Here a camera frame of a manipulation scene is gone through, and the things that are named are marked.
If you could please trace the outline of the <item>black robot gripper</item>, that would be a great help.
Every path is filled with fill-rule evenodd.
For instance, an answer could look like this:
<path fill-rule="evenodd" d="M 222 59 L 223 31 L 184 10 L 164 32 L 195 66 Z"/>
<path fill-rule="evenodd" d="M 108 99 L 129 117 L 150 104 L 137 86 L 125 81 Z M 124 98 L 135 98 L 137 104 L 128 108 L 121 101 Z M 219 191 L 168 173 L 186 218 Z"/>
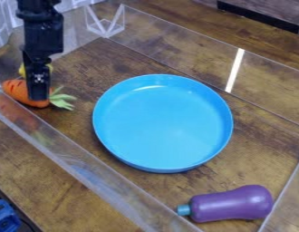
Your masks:
<path fill-rule="evenodd" d="M 49 98 L 51 71 L 45 64 L 49 56 L 64 51 L 64 16 L 56 9 L 61 0 L 17 0 L 16 16 L 24 23 L 23 63 L 27 73 L 29 98 Z"/>

